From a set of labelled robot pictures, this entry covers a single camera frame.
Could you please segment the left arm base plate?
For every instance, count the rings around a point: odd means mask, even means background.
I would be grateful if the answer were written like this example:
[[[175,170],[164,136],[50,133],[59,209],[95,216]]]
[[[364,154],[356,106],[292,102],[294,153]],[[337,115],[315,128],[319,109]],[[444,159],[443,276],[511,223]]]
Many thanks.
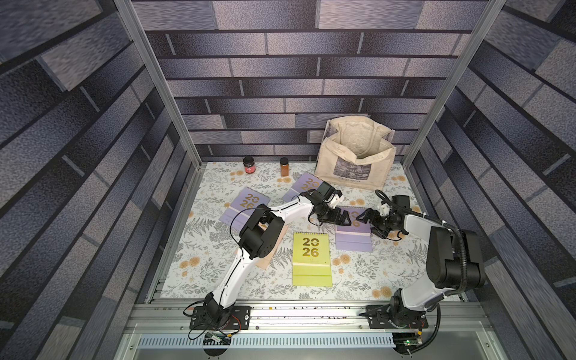
[[[225,315],[224,320],[212,319],[203,306],[195,306],[191,313],[187,314],[190,319],[190,330],[220,329],[241,331],[248,330],[251,321],[250,306],[233,306]]]

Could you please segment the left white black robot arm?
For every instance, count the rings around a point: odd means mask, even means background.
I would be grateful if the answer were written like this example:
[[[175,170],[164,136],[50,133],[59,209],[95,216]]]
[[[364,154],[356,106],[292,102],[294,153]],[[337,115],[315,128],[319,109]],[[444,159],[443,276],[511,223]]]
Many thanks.
[[[239,231],[238,251],[223,280],[203,300],[202,309],[211,324],[222,328],[227,324],[238,293],[257,262],[267,257],[283,238],[286,225],[316,216],[321,223],[349,226],[347,211],[338,207],[343,194],[327,182],[317,189],[306,190],[285,204],[268,207],[258,205]]]

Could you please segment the peach 2026 desk calendar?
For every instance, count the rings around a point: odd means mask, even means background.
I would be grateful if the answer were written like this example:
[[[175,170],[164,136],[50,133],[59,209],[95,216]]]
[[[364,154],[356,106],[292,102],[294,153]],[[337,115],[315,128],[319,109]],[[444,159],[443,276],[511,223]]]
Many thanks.
[[[271,252],[267,256],[265,256],[264,258],[259,259],[255,263],[255,266],[257,268],[260,268],[262,270],[267,270],[267,268],[269,267],[269,265],[272,261],[273,256],[277,253],[277,251],[278,251],[278,249],[279,249],[279,247],[280,247],[280,245],[281,245],[281,243],[282,243],[282,241],[286,235],[287,228],[288,228],[287,225],[283,226],[282,230],[280,231],[280,235],[277,238],[277,241],[276,241],[273,249],[271,250]]]

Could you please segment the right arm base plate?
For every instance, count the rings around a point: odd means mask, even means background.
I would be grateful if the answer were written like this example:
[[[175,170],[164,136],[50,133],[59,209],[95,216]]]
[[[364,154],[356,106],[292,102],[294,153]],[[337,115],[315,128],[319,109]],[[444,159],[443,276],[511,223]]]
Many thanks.
[[[366,317],[370,329],[428,329],[425,312],[400,310],[390,314],[390,304],[368,305],[359,316]]]

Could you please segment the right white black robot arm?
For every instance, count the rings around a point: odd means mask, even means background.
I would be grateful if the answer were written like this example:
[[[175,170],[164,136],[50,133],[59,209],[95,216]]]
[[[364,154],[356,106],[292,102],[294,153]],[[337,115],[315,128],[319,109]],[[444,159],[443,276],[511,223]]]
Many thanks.
[[[388,214],[368,208],[355,219],[368,224],[371,233],[381,239],[396,232],[425,240],[426,273],[410,286],[398,289],[383,309],[367,310],[367,317],[387,320],[397,329],[423,327],[426,314],[438,311],[442,300],[485,284],[482,252],[475,232],[413,211],[408,196],[388,197],[381,190],[376,195],[389,207]]]

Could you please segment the yellow-green 2026 desk calendar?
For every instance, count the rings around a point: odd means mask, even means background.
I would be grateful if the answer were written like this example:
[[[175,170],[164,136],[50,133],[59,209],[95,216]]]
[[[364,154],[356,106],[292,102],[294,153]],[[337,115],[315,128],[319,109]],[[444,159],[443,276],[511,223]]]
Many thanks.
[[[292,285],[332,287],[329,236],[325,233],[295,232],[292,251]]]

